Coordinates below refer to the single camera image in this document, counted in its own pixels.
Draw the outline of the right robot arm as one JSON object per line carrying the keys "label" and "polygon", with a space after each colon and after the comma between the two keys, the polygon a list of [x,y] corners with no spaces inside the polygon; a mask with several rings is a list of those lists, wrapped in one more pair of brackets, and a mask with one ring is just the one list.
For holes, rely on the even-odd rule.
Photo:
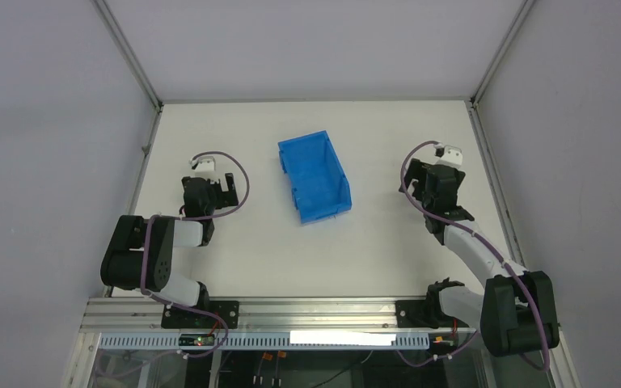
{"label": "right robot arm", "polygon": [[479,231],[474,217],[458,204],[465,174],[445,164],[407,160],[399,191],[423,214],[426,230],[456,254],[484,287],[482,293],[446,278],[431,284],[420,307],[408,317],[422,327],[459,321],[475,328],[493,355],[539,352],[547,358],[560,342],[552,282],[543,271],[530,271],[504,259]]}

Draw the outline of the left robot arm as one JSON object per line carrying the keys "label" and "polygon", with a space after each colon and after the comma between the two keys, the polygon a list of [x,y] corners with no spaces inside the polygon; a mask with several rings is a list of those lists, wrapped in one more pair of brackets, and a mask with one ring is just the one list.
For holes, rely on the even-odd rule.
{"label": "left robot arm", "polygon": [[234,175],[226,173],[224,180],[225,188],[220,179],[183,177],[184,220],[172,216],[121,216],[100,266],[102,283],[210,310],[206,285],[172,270],[173,252],[176,248],[208,246],[215,231],[215,212],[239,206]]}

